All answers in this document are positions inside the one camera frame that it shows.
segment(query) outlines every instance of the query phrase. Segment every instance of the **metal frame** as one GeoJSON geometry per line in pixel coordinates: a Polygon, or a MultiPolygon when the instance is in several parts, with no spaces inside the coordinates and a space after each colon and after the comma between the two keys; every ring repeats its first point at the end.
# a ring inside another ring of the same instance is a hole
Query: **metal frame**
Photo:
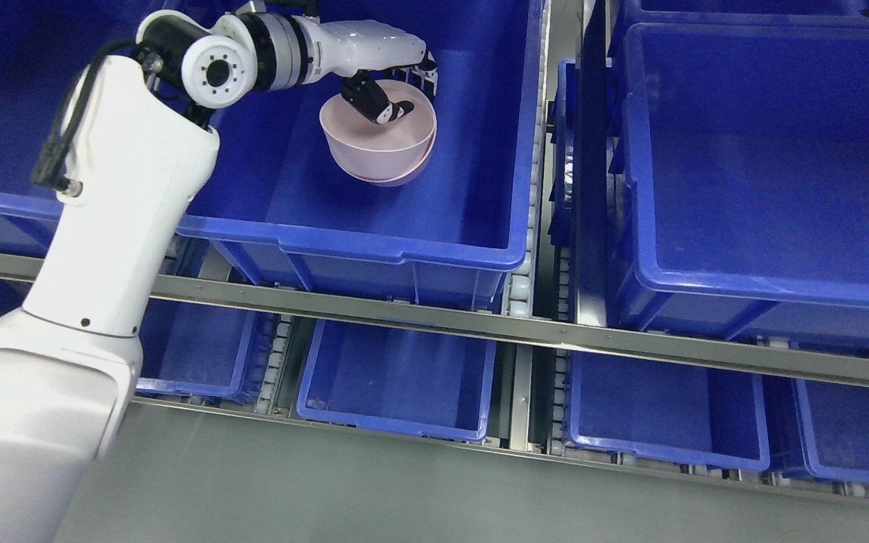
{"type": "MultiPolygon", "coordinates": [[[[0,279],[34,281],[41,259],[0,254],[0,279]]],[[[869,360],[722,341],[521,319],[423,305],[159,275],[152,296],[299,317],[447,333],[568,351],[620,354],[814,381],[869,386],[869,360]]]]}

